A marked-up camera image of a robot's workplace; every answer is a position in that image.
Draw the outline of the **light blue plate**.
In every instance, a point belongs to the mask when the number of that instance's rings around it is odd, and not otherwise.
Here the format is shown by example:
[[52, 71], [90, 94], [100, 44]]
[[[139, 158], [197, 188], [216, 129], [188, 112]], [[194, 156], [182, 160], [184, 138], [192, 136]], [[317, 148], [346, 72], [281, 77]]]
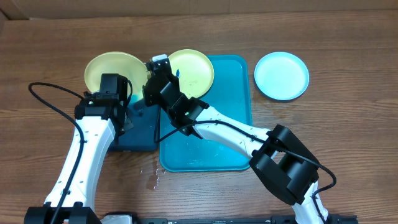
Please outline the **light blue plate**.
[[300, 97], [310, 83], [306, 64], [294, 54], [273, 52], [261, 58], [254, 69], [254, 81], [266, 96], [277, 101]]

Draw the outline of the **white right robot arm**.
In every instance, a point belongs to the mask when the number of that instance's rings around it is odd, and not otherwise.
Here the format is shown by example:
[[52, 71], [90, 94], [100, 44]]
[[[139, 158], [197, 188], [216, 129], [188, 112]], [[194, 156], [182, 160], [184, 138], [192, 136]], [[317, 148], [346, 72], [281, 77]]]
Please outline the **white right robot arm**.
[[146, 63], [150, 75], [143, 86], [147, 106], [160, 106], [176, 131], [218, 142], [249, 158], [249, 166], [265, 188], [291, 205], [297, 223], [328, 223], [319, 198], [317, 158], [288, 128], [256, 128], [229, 118], [197, 98], [187, 98], [168, 58]]

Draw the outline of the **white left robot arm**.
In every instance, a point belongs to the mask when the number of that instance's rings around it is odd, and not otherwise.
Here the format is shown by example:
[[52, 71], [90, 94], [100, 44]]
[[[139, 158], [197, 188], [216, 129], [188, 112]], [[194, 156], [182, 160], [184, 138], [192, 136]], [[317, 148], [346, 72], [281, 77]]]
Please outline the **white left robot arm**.
[[76, 106], [74, 137], [44, 205], [30, 207], [25, 223], [134, 223], [134, 215], [116, 212], [100, 219], [95, 193], [104, 157], [124, 125], [129, 98], [124, 93], [95, 93]]

